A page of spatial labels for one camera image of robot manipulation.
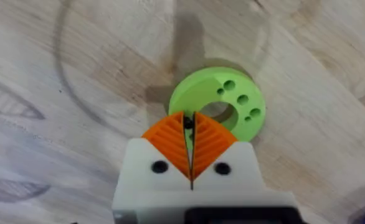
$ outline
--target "black screw hole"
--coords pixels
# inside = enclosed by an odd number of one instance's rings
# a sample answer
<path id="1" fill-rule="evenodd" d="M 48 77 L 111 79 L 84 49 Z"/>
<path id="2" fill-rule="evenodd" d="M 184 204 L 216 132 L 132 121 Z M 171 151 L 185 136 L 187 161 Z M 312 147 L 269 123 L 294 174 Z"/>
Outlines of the black screw hole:
<path id="1" fill-rule="evenodd" d="M 226 164 L 225 162 L 219 162 L 214 165 L 214 170 L 220 175 L 228 175 L 231 173 L 230 165 Z"/>
<path id="2" fill-rule="evenodd" d="M 169 169 L 169 165 L 164 161 L 156 161 L 152 164 L 151 169 L 155 174 L 162 174 Z"/>

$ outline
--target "green ring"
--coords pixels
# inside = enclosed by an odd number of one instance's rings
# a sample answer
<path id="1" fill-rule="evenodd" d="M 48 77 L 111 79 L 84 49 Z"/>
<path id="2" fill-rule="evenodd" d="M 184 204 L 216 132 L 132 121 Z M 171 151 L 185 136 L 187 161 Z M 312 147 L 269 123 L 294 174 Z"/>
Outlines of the green ring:
<path id="1" fill-rule="evenodd" d="M 250 141 L 262 128 L 263 95 L 248 76 L 232 68 L 205 68 L 188 76 L 174 90 L 169 114 L 184 111 L 186 116 L 192 116 L 207 104 L 218 101 L 235 108 L 221 124 L 239 141 Z"/>

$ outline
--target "wood grain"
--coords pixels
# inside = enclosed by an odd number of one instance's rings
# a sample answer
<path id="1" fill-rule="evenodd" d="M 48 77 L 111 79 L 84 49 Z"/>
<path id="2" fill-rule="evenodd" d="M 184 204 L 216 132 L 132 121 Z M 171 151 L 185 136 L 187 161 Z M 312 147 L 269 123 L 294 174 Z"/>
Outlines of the wood grain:
<path id="1" fill-rule="evenodd" d="M 265 96 L 268 186 L 309 223 L 365 211 L 365 1 L 0 0 L 0 182 L 49 187 L 0 223 L 112 223 L 127 140 L 214 65 Z"/>

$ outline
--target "plywood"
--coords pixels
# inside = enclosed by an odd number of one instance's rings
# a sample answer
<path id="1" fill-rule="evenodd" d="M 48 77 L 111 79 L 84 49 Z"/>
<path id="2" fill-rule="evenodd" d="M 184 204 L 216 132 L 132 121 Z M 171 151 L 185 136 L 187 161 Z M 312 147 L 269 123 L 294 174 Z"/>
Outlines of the plywood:
<path id="1" fill-rule="evenodd" d="M 365 1 L 0 0 L 0 223 L 111 223 L 129 138 L 198 68 L 248 73 L 269 187 L 365 209 Z"/>

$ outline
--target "center hole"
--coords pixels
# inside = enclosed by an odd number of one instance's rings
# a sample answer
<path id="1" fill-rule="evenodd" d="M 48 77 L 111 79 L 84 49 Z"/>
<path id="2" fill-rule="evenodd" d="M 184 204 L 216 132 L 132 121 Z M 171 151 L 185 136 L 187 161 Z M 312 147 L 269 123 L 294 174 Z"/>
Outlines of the center hole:
<path id="1" fill-rule="evenodd" d="M 235 108 L 229 103 L 213 102 L 207 104 L 199 112 L 221 123 L 230 118 L 234 111 Z"/>

